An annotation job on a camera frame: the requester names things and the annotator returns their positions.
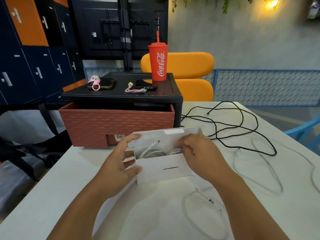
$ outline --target white table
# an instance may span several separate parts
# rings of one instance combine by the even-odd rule
[[[184,102],[183,114],[194,106],[213,107],[217,102]],[[191,115],[206,115],[203,109],[194,109]],[[212,111],[209,115],[215,121],[237,124],[241,119],[235,110]],[[316,166],[314,181],[320,186],[320,157],[312,153],[292,138],[285,135],[268,122],[258,117],[258,131],[269,139],[281,141],[305,155]],[[254,118],[246,115],[243,126],[254,128]],[[185,119],[186,127],[201,126],[206,135],[214,132],[213,124]],[[226,130],[225,135],[240,133],[242,129]],[[234,146],[252,148],[252,138],[257,134],[233,137],[223,140]],[[232,165],[236,149],[224,147],[215,141],[226,161]],[[271,149],[266,143],[256,143],[259,149]],[[319,239],[320,236],[320,194],[310,183],[310,165],[297,153],[274,142],[278,155],[269,158],[284,187],[284,192],[276,196],[248,182],[255,195],[284,230],[291,240]],[[2,240],[30,239],[45,240],[64,210],[94,177],[113,147],[108,149],[83,149],[71,147],[44,178],[31,190],[24,200],[0,225]],[[239,171],[264,185],[279,190],[265,162],[257,153],[243,151],[236,161]],[[132,184],[125,191],[102,222],[94,239],[205,239],[196,232],[182,214],[182,198],[194,186],[208,186],[208,182],[197,176],[162,181],[154,184]],[[219,198],[215,190],[211,197]],[[208,214],[207,203],[200,197],[190,197],[187,207],[189,214],[204,229],[213,231],[219,237],[221,222]]]

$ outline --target smartphone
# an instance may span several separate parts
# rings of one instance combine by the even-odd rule
[[[137,80],[135,89],[146,89],[148,91],[155,91],[157,90],[158,86],[155,81],[152,82],[152,79],[145,79],[145,80]]]
[[[88,83],[88,89],[92,89],[93,82]],[[116,79],[111,77],[101,77],[100,78],[100,90],[112,90],[116,84]]]

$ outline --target green vine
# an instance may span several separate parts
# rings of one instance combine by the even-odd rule
[[[238,6],[240,8],[240,0],[235,0],[235,1],[238,1]],[[205,0],[205,7],[207,6],[209,0]],[[184,7],[186,8],[187,7],[187,3],[188,3],[188,0],[183,0],[183,3],[184,3]],[[229,3],[230,3],[230,0],[224,0],[223,1],[223,6],[222,6],[222,13],[224,14],[227,14],[228,13],[228,7],[229,7]],[[217,8],[219,4],[219,0],[214,0],[214,10]],[[174,12],[174,9],[177,7],[177,0],[172,0],[172,12]]]

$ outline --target open cardboard box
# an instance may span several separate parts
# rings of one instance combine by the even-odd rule
[[[142,172],[137,176],[138,184],[184,177],[193,173],[182,153],[174,155],[168,155],[168,153],[175,148],[174,142],[181,137],[188,134],[202,135],[200,127],[158,129],[134,133],[141,134],[141,137],[130,142],[128,146],[134,147],[136,165],[143,167]],[[157,140],[160,140],[160,142],[154,149],[162,150],[166,155],[138,159],[139,155]]]

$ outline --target warm yellow light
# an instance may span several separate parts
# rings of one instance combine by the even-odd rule
[[[279,0],[269,0],[266,2],[266,9],[276,9],[279,4]]]

